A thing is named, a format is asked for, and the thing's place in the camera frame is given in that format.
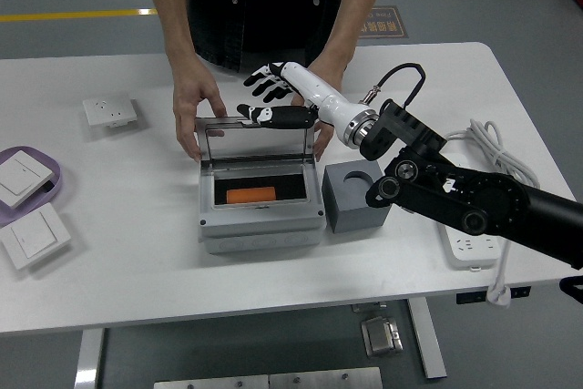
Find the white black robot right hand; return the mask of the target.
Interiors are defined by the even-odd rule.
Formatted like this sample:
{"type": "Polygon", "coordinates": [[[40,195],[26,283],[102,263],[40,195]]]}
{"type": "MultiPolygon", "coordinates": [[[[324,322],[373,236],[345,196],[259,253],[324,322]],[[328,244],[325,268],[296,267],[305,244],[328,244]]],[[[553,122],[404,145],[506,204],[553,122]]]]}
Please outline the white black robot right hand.
{"type": "Polygon", "coordinates": [[[240,114],[264,128],[304,129],[312,127],[315,121],[320,120],[334,126],[344,145],[357,148],[365,136],[364,132],[378,119],[372,108],[349,102],[335,88],[295,62],[269,63],[248,77],[244,85],[256,87],[252,92],[254,96],[260,95],[268,87],[273,87],[264,98],[266,102],[294,91],[308,104],[306,107],[237,106],[240,114]]]}

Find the person's left hand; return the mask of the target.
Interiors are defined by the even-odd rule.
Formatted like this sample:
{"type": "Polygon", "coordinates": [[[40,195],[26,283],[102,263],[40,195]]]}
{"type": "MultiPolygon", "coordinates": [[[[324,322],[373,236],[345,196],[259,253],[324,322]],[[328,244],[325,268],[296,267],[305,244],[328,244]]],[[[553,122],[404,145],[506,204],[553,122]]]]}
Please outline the person's left hand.
{"type": "MultiPolygon", "coordinates": [[[[341,91],[343,73],[349,62],[350,59],[345,57],[322,53],[310,63],[308,69],[336,90],[341,91]]],[[[331,125],[318,121],[314,125],[314,130],[316,139],[313,143],[313,153],[319,161],[332,140],[334,129],[331,125]]]]}

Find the person's right hand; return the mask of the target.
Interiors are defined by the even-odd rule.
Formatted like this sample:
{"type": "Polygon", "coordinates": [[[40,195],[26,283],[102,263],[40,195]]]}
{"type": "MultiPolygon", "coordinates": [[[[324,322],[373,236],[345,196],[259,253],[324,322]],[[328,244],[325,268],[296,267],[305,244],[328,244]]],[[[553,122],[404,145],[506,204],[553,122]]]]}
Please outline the person's right hand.
{"type": "Polygon", "coordinates": [[[206,67],[175,75],[173,114],[176,137],[183,150],[196,161],[201,159],[201,150],[195,138],[196,117],[198,106],[204,100],[209,102],[215,117],[227,116],[216,80],[206,67]]]}

